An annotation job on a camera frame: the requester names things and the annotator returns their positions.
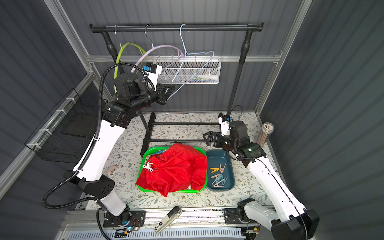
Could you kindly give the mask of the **yellow clothespin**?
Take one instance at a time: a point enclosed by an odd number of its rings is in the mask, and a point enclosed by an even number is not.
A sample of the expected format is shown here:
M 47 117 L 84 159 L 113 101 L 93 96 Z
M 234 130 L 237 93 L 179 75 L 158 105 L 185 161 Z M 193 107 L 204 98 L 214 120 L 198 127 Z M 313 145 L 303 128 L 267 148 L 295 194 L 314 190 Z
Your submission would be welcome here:
M 211 174 L 218 172 L 219 170 L 219 168 L 210 168 Z

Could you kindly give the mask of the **salmon clothespin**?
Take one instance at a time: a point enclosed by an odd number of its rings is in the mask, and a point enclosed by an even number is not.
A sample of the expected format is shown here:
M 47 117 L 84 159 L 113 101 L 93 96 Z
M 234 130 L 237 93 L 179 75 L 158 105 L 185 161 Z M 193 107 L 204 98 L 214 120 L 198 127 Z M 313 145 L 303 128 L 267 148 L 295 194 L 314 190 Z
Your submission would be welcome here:
M 225 163 L 223 166 L 222 166 L 222 164 L 219 164 L 219 170 L 220 170 L 220 173 L 221 174 L 223 174 L 224 173 L 224 170 L 225 170 L 225 168 L 226 168 L 226 165 L 227 165 L 227 163 Z

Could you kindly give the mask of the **beige clothespin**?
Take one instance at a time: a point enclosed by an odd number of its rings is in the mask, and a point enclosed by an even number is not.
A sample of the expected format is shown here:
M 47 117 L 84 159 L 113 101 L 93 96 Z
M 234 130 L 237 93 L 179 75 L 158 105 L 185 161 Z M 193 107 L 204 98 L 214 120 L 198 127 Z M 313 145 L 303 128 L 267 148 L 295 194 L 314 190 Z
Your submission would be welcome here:
M 221 181 L 218 182 L 218 183 L 213 184 L 213 187 L 214 187 L 214 188 L 221 188 L 221 187 L 224 187 L 223 185 L 220 185 L 220 183 L 221 183 Z

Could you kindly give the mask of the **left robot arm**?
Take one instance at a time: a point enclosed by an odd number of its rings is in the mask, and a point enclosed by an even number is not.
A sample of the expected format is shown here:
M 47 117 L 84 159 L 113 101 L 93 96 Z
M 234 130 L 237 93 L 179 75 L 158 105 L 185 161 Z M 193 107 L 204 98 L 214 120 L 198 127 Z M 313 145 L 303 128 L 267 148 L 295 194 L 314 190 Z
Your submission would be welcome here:
M 162 66 L 148 63 L 140 68 L 130 65 L 134 72 L 123 73 L 114 79 L 115 95 L 113 101 L 105 104 L 103 87 L 99 88 L 99 106 L 96 130 L 87 150 L 66 179 L 50 189 L 42 199 L 46 209 L 62 209 L 84 201 L 97 202 L 107 217 L 125 227 L 133 223 L 129 207 L 115 191 L 115 182 L 103 174 L 105 163 L 119 137 L 131 120 L 140 115 L 140 110 L 153 103 L 164 105 L 175 89 L 173 86 L 158 83 Z M 68 182 L 76 184 L 88 198 L 62 205 L 51 205 L 48 197 Z

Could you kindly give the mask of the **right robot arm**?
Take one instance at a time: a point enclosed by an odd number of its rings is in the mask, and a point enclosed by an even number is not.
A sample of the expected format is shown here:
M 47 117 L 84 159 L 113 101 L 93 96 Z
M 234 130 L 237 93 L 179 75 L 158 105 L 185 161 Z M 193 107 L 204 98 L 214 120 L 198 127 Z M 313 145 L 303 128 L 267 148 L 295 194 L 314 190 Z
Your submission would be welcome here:
M 208 146 L 232 152 L 237 161 L 256 177 L 274 211 L 259 205 L 253 198 L 238 202 L 235 217 L 242 223 L 257 222 L 271 231 L 276 240 L 310 240 L 320 221 L 315 210 L 308 210 L 288 189 L 273 169 L 260 145 L 252 143 L 243 121 L 225 121 L 220 132 L 207 132 Z

